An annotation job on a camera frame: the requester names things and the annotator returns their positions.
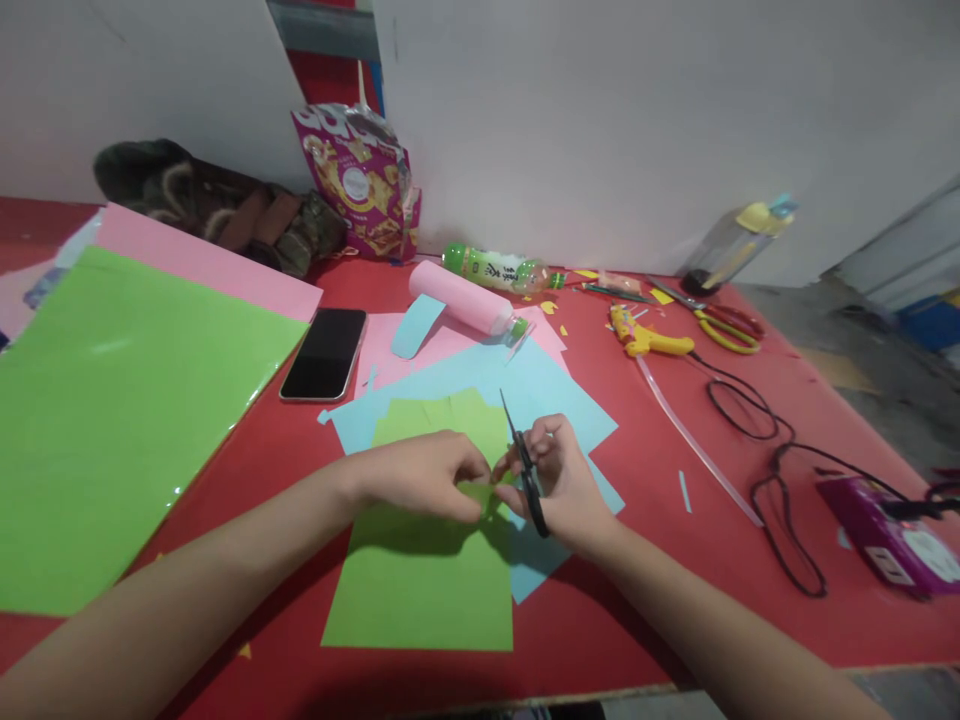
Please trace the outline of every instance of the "scissors handle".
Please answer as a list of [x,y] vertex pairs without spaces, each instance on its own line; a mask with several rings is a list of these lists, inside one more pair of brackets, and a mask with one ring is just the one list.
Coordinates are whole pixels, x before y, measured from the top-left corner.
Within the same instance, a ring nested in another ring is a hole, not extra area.
[[550,537],[550,530],[547,528],[547,521],[543,517],[543,508],[540,506],[540,489],[533,480],[534,464],[530,459],[530,453],[527,452],[527,444],[523,440],[523,433],[514,431],[513,442],[517,446],[517,454],[520,456],[520,483],[523,485],[523,494],[527,498],[527,509],[530,511],[530,519],[533,526],[537,529],[537,534],[542,538]]
[[707,305],[703,308],[703,311],[707,315],[715,317],[720,322],[736,328],[745,335],[749,335],[754,340],[763,340],[767,335],[767,331],[764,330],[763,325],[761,325],[756,318],[750,317],[737,308],[732,308],[728,305]]
[[[731,352],[740,353],[741,355],[753,355],[760,350],[759,341],[750,337],[745,332],[740,332],[732,325],[727,325],[727,323],[707,315],[703,310],[694,310],[693,314],[700,320],[701,329],[720,347],[726,348]],[[730,338],[740,340],[743,345],[737,344],[734,340],[724,337],[724,335],[729,335]]]

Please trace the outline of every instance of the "pink paper roll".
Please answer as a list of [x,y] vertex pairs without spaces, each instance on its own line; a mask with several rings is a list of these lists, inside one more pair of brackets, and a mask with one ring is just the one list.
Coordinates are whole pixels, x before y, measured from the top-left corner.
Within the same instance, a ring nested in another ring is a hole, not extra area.
[[429,260],[420,262],[411,273],[410,294],[414,297],[429,295],[445,303],[447,312],[453,317],[487,335],[504,332],[513,315],[513,305],[505,297],[474,285]]

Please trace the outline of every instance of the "smartphone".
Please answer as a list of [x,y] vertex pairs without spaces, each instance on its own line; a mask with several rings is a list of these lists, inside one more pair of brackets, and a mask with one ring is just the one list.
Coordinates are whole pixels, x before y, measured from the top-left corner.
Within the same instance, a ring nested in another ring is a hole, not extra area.
[[363,310],[321,308],[300,343],[280,399],[336,402],[347,393],[367,324]]

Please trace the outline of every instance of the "pink paper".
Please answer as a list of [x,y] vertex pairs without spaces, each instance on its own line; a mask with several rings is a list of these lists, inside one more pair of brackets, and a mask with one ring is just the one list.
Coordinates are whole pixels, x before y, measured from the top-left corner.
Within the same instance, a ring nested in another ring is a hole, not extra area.
[[310,322],[323,291],[236,253],[111,203],[97,245],[170,275]]
[[[538,307],[530,307],[518,310],[517,314],[536,323],[525,342],[536,342],[569,375],[570,371],[562,355],[567,346],[550,327],[543,311]],[[403,313],[377,313],[367,316],[367,329],[357,360],[357,389],[354,397],[361,397],[371,389],[390,385],[487,339],[483,333],[441,315],[420,352],[412,360],[404,360],[390,351],[390,343],[393,342],[393,336],[402,319]],[[368,381],[374,365],[377,367],[377,374],[371,388]]]
[[15,340],[27,329],[36,313],[23,301],[23,296],[53,268],[53,260],[31,265],[16,272],[0,275],[0,330]]

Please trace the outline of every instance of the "pen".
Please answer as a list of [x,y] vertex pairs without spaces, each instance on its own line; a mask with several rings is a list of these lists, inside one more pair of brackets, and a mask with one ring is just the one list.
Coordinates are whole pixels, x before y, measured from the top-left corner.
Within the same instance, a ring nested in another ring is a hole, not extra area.
[[609,288],[602,288],[599,285],[591,285],[589,283],[584,284],[583,289],[602,293],[603,295],[613,295],[614,297],[618,297],[621,300],[631,300],[633,302],[645,302],[645,303],[653,302],[652,300],[648,300],[647,298],[641,297],[640,295],[634,295],[633,293],[628,293],[623,290],[610,290]]

